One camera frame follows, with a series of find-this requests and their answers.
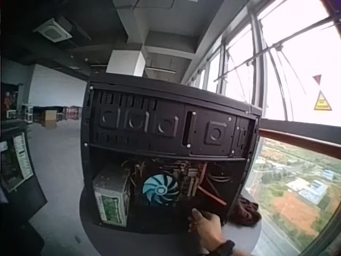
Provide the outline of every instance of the floor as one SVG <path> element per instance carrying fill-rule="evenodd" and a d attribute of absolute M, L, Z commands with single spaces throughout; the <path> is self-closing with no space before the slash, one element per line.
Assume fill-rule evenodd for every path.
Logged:
<path fill-rule="evenodd" d="M 50 130 L 34 123 L 28 138 L 33 165 L 48 201 L 30 219 L 45 241 L 42 256 L 98 256 L 79 217 L 79 198 L 84 185 L 80 121 L 60 121 L 57 128 Z"/>

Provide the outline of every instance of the hand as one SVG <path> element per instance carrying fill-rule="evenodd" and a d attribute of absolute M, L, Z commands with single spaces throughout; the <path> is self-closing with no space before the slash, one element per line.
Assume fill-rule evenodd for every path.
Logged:
<path fill-rule="evenodd" d="M 221 244 L 226 242 L 222 235 L 220 218 L 209 212 L 192 210 L 193 217 L 189 217 L 189 232 L 196 230 L 200 236 L 200 242 L 209 252 L 214 251 Z"/>

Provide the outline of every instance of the sticker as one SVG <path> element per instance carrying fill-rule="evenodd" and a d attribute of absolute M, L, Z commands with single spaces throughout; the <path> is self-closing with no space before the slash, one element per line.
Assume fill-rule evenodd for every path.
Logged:
<path fill-rule="evenodd" d="M 8 150 L 9 146 L 7 144 L 7 141 L 2 141 L 0 143 L 0 147 L 1 147 L 1 152 Z"/>
<path fill-rule="evenodd" d="M 100 216 L 103 221 L 123 225 L 119 210 L 119 197 L 104 196 L 95 192 Z"/>
<path fill-rule="evenodd" d="M 314 110 L 332 111 L 329 102 L 321 91 L 319 93 L 318 100 L 316 101 Z"/>
<path fill-rule="evenodd" d="M 318 85 L 321 84 L 321 77 L 322 77 L 322 75 L 313 76 L 313 79 L 317 82 Z"/>
<path fill-rule="evenodd" d="M 25 136 L 23 133 L 19 136 L 13 138 L 15 152 L 17 154 L 17 159 L 19 162 L 20 170 L 24 180 L 27 180 L 33 175 L 30 161 L 28 160 L 28 155 L 26 151 Z"/>

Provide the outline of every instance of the red cloth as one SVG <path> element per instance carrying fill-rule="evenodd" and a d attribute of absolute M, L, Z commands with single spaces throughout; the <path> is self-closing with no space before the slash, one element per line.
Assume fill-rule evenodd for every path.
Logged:
<path fill-rule="evenodd" d="M 233 208 L 229 221 L 239 226 L 252 227 L 262 219 L 258 212 L 258 204 L 250 202 L 242 195 L 239 196 L 236 205 Z"/>

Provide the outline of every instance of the green label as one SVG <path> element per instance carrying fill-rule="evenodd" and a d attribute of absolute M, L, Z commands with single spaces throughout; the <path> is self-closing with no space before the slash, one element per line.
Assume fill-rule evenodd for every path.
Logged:
<path fill-rule="evenodd" d="M 107 220 L 117 224 L 123 224 L 118 206 L 119 198 L 102 195 L 102 202 Z"/>

